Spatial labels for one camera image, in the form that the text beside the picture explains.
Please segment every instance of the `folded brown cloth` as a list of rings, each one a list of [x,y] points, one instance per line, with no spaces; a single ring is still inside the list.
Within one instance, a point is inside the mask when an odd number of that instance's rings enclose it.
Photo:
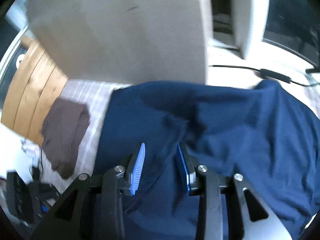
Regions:
[[[63,179],[74,172],[78,148],[89,126],[89,112],[86,105],[61,98],[53,103],[42,125],[44,150],[51,167]]]

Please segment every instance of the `blue cloth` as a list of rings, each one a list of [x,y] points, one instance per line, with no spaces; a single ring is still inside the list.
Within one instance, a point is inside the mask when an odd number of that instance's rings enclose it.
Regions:
[[[126,238],[192,240],[199,199],[184,193],[174,160],[185,142],[217,173],[243,174],[297,239],[319,210],[319,135],[318,118],[275,81],[252,90],[148,82],[113,93],[94,174],[144,142],[140,187],[123,199]]]

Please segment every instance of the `wrinkled fabric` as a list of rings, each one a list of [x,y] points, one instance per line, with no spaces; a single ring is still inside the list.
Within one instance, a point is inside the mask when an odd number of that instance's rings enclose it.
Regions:
[[[319,210],[319,135],[318,118],[275,81],[252,90],[149,82],[113,93],[94,174],[144,142],[139,190],[123,199],[126,239],[194,239],[199,198],[183,191],[174,158],[185,142],[217,173],[241,173],[297,239]]]
[[[63,179],[74,172],[78,148],[89,126],[87,106],[57,98],[42,125],[42,148],[51,167]]]

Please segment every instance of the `silver bolt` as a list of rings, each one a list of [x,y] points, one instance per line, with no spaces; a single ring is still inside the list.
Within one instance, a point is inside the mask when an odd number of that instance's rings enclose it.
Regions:
[[[243,180],[243,176],[239,173],[236,173],[234,176],[233,176],[236,180],[239,180],[239,181],[242,181]]]
[[[205,166],[205,165],[199,165],[199,166],[198,166],[198,170],[199,170],[199,171],[202,171],[202,172],[206,172],[206,171],[208,170],[208,168],[207,168],[207,166]]]
[[[124,167],[121,166],[121,165],[118,165],[118,166],[115,167],[115,171],[116,172],[122,172],[122,171],[124,171]]]
[[[85,173],[82,173],[82,174],[80,174],[79,175],[79,180],[86,180],[87,179],[87,177],[88,177],[88,175],[87,174],[85,174]]]

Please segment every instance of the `plaid fabric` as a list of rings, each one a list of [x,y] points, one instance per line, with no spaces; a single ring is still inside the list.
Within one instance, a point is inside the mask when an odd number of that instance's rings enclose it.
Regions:
[[[102,124],[111,94],[114,90],[126,87],[119,83],[97,82],[69,79],[60,98],[87,104],[90,125],[79,146],[78,160],[74,174],[67,180],[51,169],[51,163],[43,154],[44,175],[42,181],[52,183],[59,192],[63,192],[81,173],[92,175],[95,164]]]

